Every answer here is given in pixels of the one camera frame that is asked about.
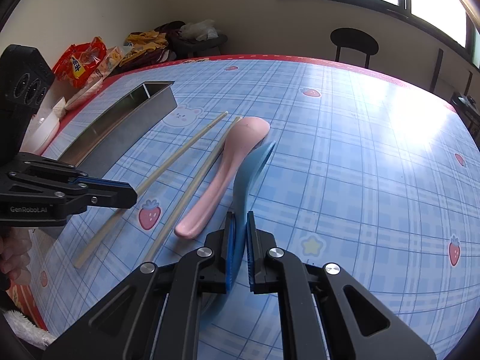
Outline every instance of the chopstick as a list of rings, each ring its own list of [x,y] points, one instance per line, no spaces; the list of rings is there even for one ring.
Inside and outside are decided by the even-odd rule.
[[[188,186],[187,190],[183,193],[180,201],[178,202],[177,206],[173,210],[172,214],[169,216],[168,220],[166,221],[165,225],[162,227],[160,232],[157,235],[157,238],[153,242],[152,246],[148,250],[145,258],[143,259],[144,262],[151,262],[155,258],[155,255],[157,254],[158,250],[162,246],[162,243],[166,239],[166,237],[171,233],[175,223],[178,221],[180,216],[183,213],[183,210],[185,210],[185,207],[188,205],[188,203],[191,200],[191,197],[194,195],[195,191],[198,189],[200,186],[201,182],[205,178],[206,174],[212,167],[212,165],[215,163],[217,160],[218,156],[223,150],[223,146],[225,143],[225,139],[227,138],[227,135],[230,131],[230,129],[233,127],[235,123],[237,123],[242,117],[237,116],[233,123],[230,125],[229,129],[223,134],[222,138],[220,141],[218,141],[217,145],[215,148],[212,150],[210,155],[207,157],[205,162],[203,163],[202,167],[196,174],[195,178],[191,181],[190,185]]]
[[[220,120],[227,116],[228,112],[221,113],[215,120],[206,125],[202,130],[195,134],[188,142],[182,145],[171,157],[169,157],[161,166],[159,166],[148,178],[143,181],[143,183],[138,186],[136,189],[138,198],[143,195],[146,190],[160,177],[160,175],[165,172],[184,152],[187,151],[195,142],[197,142],[203,135],[205,135],[213,126],[215,126]],[[103,239],[107,236],[109,232],[113,229],[114,225],[121,218],[121,216],[127,210],[124,208],[118,208],[112,214],[112,216],[104,223],[100,230],[92,237],[90,242],[85,246],[82,253],[77,257],[73,266],[77,269],[80,269],[85,261],[90,257],[90,255],[99,247]]]

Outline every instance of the plastic bag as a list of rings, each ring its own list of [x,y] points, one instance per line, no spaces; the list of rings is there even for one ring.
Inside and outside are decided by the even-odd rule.
[[[117,67],[123,57],[131,50],[131,46],[115,46],[106,51],[105,58],[99,63],[95,71],[88,77],[85,86],[93,81],[104,79]]]
[[[58,120],[62,120],[63,117],[65,116],[65,114],[67,113],[67,111],[65,110],[65,105],[66,105],[66,100],[65,100],[65,97],[62,97],[58,103],[56,103],[54,106],[53,106],[53,113],[55,114],[55,116],[58,118]]]
[[[211,19],[195,24],[187,23],[180,27],[180,36],[183,39],[196,39],[198,41],[218,38],[217,30],[213,26],[214,23]]]
[[[57,79],[81,88],[106,54],[107,48],[98,36],[90,43],[72,44],[53,67],[53,73]]]
[[[100,88],[102,87],[103,78],[97,77],[96,80],[89,81],[81,90],[79,90],[75,95],[65,105],[67,111],[71,111],[83,103],[85,103],[90,97],[95,95]]]

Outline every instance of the window sill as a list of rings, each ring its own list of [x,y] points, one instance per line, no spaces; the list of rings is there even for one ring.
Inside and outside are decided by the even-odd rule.
[[[350,5],[355,5],[357,7],[371,9],[371,10],[386,14],[388,16],[395,17],[396,19],[399,19],[405,23],[408,23],[418,28],[419,30],[422,30],[428,33],[428,35],[433,36],[435,39],[439,40],[446,46],[450,47],[459,56],[465,59],[465,61],[467,61],[473,69],[480,72],[480,69],[478,69],[472,63],[471,56],[469,55],[465,47],[462,47],[456,40],[452,39],[446,33],[439,30],[435,26],[431,25],[427,21],[420,19],[419,17],[416,17],[411,14],[409,16],[405,15],[405,10],[404,9],[401,10],[400,7],[395,4],[388,3],[384,0],[330,0],[330,1],[336,1],[339,3],[350,4]]]

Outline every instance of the black stool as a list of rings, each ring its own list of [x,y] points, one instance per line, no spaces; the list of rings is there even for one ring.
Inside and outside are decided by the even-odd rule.
[[[378,53],[378,43],[368,33],[356,30],[355,28],[337,28],[330,34],[330,40],[337,46],[337,55],[335,62],[340,59],[340,49],[346,47],[361,51],[367,55],[365,59],[365,68],[368,69],[370,56]]]

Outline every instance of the black camera module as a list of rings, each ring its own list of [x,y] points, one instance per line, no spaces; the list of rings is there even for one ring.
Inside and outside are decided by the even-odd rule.
[[[20,97],[23,95],[23,92],[25,92],[25,89],[27,88],[28,81],[30,81],[30,74],[25,73],[17,82],[17,85],[15,86],[15,89],[13,91],[13,96],[15,98]]]
[[[47,94],[47,88],[43,87],[42,90],[40,91],[40,93],[38,94],[37,99],[35,100],[35,104],[39,105],[42,102],[42,100],[43,100],[43,98],[45,97],[46,94]]]
[[[40,80],[36,79],[28,88],[28,92],[25,95],[25,104],[30,104],[32,102],[32,100],[36,97],[39,88]]]

